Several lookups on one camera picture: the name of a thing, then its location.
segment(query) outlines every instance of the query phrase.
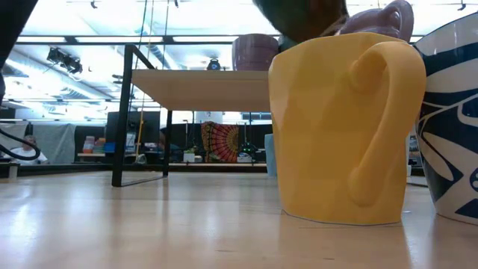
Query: black metal frame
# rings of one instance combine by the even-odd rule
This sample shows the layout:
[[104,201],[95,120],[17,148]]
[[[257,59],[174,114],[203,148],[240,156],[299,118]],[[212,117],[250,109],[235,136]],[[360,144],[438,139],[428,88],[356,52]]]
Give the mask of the black metal frame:
[[168,177],[170,168],[170,148],[171,148],[171,125],[173,123],[173,111],[168,110],[167,122],[166,122],[166,141],[164,145],[164,163],[163,163],[163,176],[154,177],[151,179],[140,179],[133,182],[122,183],[122,171],[123,163],[125,159],[125,146],[126,146],[126,132],[129,113],[129,99],[131,98],[131,80],[133,76],[133,55],[136,55],[149,69],[155,67],[148,61],[148,59],[141,53],[141,51],[133,44],[125,46],[125,55],[123,74],[122,74],[122,87],[121,98],[119,100],[119,115],[117,125],[116,144],[114,148],[114,161],[113,161],[113,175],[111,178],[111,185],[113,187],[125,187],[136,185],[144,182],[150,182],[153,180],[164,179]]

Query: yellow mug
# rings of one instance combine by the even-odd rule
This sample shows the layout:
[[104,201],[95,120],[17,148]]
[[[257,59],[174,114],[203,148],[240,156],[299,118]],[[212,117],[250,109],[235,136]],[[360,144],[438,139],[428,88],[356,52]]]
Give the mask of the yellow mug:
[[277,55],[270,109],[283,209],[328,223],[400,221],[405,140],[425,66],[402,40],[321,37]]

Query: wooden tabletop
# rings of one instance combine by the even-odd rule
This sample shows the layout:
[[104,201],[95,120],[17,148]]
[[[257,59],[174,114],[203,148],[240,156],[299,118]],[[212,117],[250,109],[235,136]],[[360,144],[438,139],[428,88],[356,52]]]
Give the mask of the wooden tabletop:
[[134,70],[133,84],[174,111],[270,110],[266,71]]
[[[154,172],[124,172],[132,181]],[[407,186],[402,222],[315,223],[281,210],[265,173],[170,173],[111,187],[111,172],[0,185],[5,269],[475,269],[478,226],[435,215]]]

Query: colorful tapestry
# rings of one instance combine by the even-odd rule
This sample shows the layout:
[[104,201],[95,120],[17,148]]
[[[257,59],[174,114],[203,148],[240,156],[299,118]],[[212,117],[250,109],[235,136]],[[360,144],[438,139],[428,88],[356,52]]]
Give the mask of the colorful tapestry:
[[206,162],[236,162],[239,148],[239,126],[206,122],[201,125]]

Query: mug handle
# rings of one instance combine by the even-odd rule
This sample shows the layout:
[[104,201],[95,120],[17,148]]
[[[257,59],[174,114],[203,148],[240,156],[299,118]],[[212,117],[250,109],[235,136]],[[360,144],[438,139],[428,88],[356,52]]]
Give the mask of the mug handle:
[[413,24],[415,20],[412,6],[405,0],[395,0],[390,4],[387,4],[387,6],[379,12],[379,16],[384,22],[386,22],[394,12],[397,12],[400,18],[398,38],[409,42],[410,38],[412,38]]
[[368,206],[381,195],[390,169],[377,164],[394,161],[420,111],[426,73],[418,52],[400,41],[371,46],[349,72],[351,88],[363,94],[377,91],[383,75],[388,76],[388,97],[382,119],[362,160],[348,178],[353,201]]

